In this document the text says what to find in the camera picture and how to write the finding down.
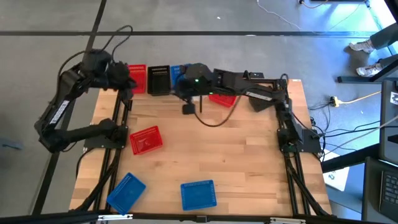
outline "red plastic crate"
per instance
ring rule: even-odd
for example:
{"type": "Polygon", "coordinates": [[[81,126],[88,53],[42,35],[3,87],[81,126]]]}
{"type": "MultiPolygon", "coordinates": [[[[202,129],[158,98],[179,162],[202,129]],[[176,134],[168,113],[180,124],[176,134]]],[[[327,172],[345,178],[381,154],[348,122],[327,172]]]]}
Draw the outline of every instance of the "red plastic crate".
{"type": "Polygon", "coordinates": [[[134,155],[143,154],[160,148],[163,145],[159,128],[153,126],[130,134],[131,148],[134,155]]]}
{"type": "Polygon", "coordinates": [[[212,94],[209,95],[209,100],[229,108],[235,104],[236,96],[212,94]]]}
{"type": "Polygon", "coordinates": [[[147,85],[147,66],[146,65],[129,65],[130,77],[137,82],[137,88],[133,89],[135,93],[145,93],[147,85]]]}

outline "blue plastic crate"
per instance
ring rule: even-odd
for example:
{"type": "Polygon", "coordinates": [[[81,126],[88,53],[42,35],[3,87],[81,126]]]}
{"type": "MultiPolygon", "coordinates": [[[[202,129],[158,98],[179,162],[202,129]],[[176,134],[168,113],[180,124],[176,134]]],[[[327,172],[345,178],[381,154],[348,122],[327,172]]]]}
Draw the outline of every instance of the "blue plastic crate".
{"type": "Polygon", "coordinates": [[[213,180],[182,184],[181,198],[184,211],[217,206],[213,180]]]}
{"type": "Polygon", "coordinates": [[[146,186],[137,177],[127,173],[106,201],[121,215],[127,214],[132,205],[144,192],[146,186]]]}
{"type": "Polygon", "coordinates": [[[181,75],[181,69],[180,69],[181,65],[171,65],[170,66],[170,76],[171,76],[171,81],[172,81],[172,88],[175,85],[176,79],[179,75],[181,75]]]}

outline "keyboard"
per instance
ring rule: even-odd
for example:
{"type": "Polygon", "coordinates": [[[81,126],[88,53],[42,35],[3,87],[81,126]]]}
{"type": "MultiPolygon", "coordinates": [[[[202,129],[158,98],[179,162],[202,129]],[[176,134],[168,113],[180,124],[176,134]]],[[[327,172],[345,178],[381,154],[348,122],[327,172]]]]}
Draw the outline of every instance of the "keyboard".
{"type": "Polygon", "coordinates": [[[398,222],[398,173],[382,172],[380,213],[398,222]]]}

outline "person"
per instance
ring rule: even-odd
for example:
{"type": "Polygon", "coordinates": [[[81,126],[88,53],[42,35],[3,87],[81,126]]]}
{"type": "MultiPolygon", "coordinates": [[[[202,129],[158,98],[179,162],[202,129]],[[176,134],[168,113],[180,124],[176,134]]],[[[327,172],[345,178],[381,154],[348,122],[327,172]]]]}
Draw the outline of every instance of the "person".
{"type": "MultiPolygon", "coordinates": [[[[395,23],[373,34],[369,40],[358,43],[349,43],[349,47],[355,51],[363,50],[370,54],[373,50],[379,50],[383,47],[390,46],[397,40],[398,24],[395,23]]],[[[372,77],[397,59],[398,55],[380,59],[374,65],[357,68],[356,73],[362,77],[372,77]]]]}

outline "jeans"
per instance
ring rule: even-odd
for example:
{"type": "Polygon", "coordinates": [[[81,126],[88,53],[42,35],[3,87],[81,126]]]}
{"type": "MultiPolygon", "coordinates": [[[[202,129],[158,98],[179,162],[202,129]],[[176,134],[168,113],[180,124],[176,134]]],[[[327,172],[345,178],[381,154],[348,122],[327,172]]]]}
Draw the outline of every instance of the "jeans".
{"type": "MultiPolygon", "coordinates": [[[[378,50],[383,47],[390,46],[398,40],[398,24],[391,24],[390,26],[380,30],[371,36],[373,47],[378,50]]],[[[398,55],[393,55],[388,58],[380,59],[379,63],[382,68],[387,67],[389,64],[398,60],[398,55]]]]}

